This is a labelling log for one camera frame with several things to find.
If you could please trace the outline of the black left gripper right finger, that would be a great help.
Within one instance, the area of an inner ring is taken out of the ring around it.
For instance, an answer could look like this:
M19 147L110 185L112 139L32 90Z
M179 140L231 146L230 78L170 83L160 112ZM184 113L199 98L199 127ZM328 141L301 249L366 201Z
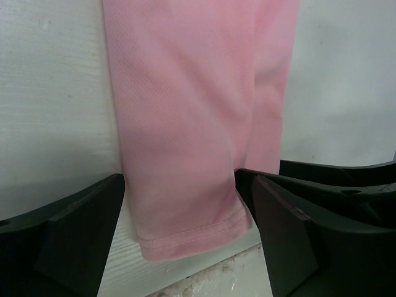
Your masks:
M252 198L274 296L395 295L395 230L330 212L263 176Z

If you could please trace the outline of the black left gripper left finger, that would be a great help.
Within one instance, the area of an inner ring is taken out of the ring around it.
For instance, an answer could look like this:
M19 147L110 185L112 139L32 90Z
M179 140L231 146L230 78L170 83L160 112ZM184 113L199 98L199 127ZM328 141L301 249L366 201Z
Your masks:
M124 197L113 174L1 220L1 296L96 296Z

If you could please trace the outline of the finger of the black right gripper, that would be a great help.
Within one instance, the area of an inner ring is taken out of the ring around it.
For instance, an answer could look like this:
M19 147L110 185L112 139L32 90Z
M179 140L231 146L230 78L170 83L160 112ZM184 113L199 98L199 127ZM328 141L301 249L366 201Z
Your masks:
M378 186L395 182L395 162L345 167L282 160L280 175L331 186Z
M287 192L337 215L373 226L395 228L395 183L335 186L252 170L238 170L235 173L236 185L251 195L255 177L263 177Z

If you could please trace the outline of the pink t shirt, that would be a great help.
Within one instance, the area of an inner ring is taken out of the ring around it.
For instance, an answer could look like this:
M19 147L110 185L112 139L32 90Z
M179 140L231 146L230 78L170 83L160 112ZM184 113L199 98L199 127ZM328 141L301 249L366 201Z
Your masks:
M298 11L298 1L103 2L144 259L201 254L251 229L235 172L279 171Z

